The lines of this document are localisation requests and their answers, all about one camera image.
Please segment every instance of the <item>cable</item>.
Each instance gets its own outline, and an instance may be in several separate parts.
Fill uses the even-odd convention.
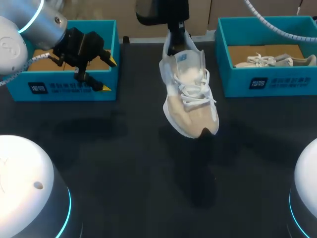
[[[254,16],[256,16],[265,26],[267,26],[269,29],[271,29],[272,31],[276,32],[277,34],[289,38],[289,39],[293,39],[296,41],[304,41],[304,42],[316,42],[317,43],[317,38],[316,37],[304,37],[304,36],[296,36],[293,34],[289,34],[285,31],[282,31],[280,29],[278,29],[277,27],[273,26],[271,23],[269,23],[267,20],[264,19],[264,17],[262,17],[258,11],[252,6],[252,4],[250,3],[249,0],[244,0],[245,4],[248,6],[248,8],[250,9],[250,11],[254,14]]]
[[[6,85],[7,83],[11,82],[12,80],[14,80],[17,76],[19,76],[22,72],[24,72],[27,67],[29,67],[31,64],[42,60],[42,59],[47,59],[50,56],[50,53],[46,53],[46,54],[42,54],[36,57],[31,58],[29,61],[26,62],[26,64],[23,66],[22,69],[20,69],[19,71],[17,71],[16,73],[14,73],[10,78],[3,80],[2,82],[0,82],[0,87]]]

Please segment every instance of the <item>shoe tongue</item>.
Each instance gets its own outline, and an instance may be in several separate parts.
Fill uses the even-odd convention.
[[[195,84],[202,69],[202,56],[200,52],[185,50],[175,55],[178,79],[186,84]]]
[[[275,66],[277,67],[290,67],[290,66],[294,66],[294,61],[292,58],[286,58],[283,59],[281,61],[277,61]]]

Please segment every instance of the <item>cardboard box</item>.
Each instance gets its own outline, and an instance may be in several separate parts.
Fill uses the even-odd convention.
[[[311,17],[266,19],[290,34],[317,37],[317,27]],[[243,58],[254,55],[255,49],[267,56],[288,53],[293,57],[300,58],[302,54],[303,58],[308,58],[317,55],[317,44],[282,37],[256,17],[220,18],[215,44],[226,97],[317,95],[317,66],[234,68],[236,62],[241,62],[238,52]]]
[[[249,56],[277,57],[289,54],[293,58],[304,59],[299,45],[229,46],[232,65],[246,62]]]
[[[68,27],[76,27],[83,33],[97,32],[105,41],[104,49],[110,49],[117,67],[109,68],[100,59],[91,62],[87,72],[94,79],[102,82],[109,92],[94,92],[89,86],[74,79],[74,70],[64,71],[49,59],[40,60],[16,80],[7,84],[14,101],[114,101],[116,99],[118,73],[120,67],[120,44],[115,20],[69,21]],[[26,41],[29,58],[42,51]]]
[[[35,56],[39,56],[45,53],[50,53],[51,56],[57,58],[56,55],[53,54],[53,50],[49,50],[49,51],[42,51],[42,50],[35,50],[33,53],[33,57]],[[39,60],[33,64],[30,65],[30,67],[28,68],[28,71],[64,71],[65,68],[65,63],[63,64],[62,67],[59,67],[56,63],[54,63],[52,60],[50,59],[42,59]]]

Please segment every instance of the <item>shoe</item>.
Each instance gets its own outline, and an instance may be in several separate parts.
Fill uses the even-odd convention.
[[[206,69],[204,51],[196,48],[186,31],[186,50],[168,56],[170,40],[169,33],[159,63],[167,89],[164,114],[183,136],[198,138],[205,128],[215,135],[219,129],[219,117],[209,87],[210,74]]]
[[[246,67],[293,67],[293,66],[317,66],[317,58],[315,55],[309,56],[307,59],[293,58],[288,54],[278,57],[261,57],[260,54],[255,57],[248,57],[247,62],[235,65],[236,68]]]
[[[255,57],[248,57],[247,62],[235,65],[236,68],[250,68],[250,67],[270,67],[275,66],[276,60],[272,56],[262,57],[260,54]]]
[[[309,56],[307,59],[297,59],[284,54],[274,58],[276,65],[279,67],[283,66],[317,66],[317,58],[315,55]]]

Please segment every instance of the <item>shoelace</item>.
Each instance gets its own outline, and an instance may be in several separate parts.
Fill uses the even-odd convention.
[[[258,56],[248,57],[248,63],[254,63],[256,67],[275,66],[276,60],[272,56],[262,57],[259,53]]]
[[[184,106],[192,107],[208,102],[216,103],[209,88],[210,73],[207,69],[205,69],[205,72],[206,74],[203,74],[202,72],[202,74],[195,79],[197,85],[184,84],[177,78],[176,74],[174,75],[175,81],[179,83],[178,88],[181,91],[180,97],[183,100]]]

